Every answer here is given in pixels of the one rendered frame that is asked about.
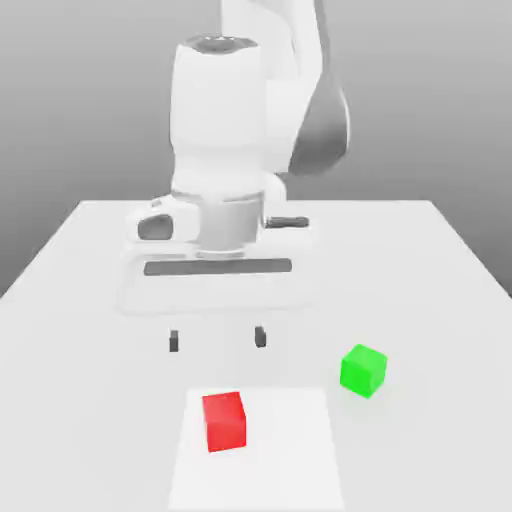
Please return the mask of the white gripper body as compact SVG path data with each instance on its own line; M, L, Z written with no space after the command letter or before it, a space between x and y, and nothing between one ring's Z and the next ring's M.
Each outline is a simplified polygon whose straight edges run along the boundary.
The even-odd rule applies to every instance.
M313 273L306 250L256 250L227 260L135 253L123 262L117 307L130 316L287 310L312 302Z

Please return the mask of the small red cube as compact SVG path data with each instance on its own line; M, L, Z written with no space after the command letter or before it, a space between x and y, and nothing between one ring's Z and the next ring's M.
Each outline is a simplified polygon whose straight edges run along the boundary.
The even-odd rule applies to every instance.
M246 446L246 414L238 391L203 396L202 408L210 453Z

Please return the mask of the small green cube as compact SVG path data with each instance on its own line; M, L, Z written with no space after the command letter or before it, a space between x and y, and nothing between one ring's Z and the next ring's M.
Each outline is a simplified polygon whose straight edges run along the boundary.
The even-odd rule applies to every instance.
M340 385L370 398L384 382L387 363L385 354L357 344L341 360Z

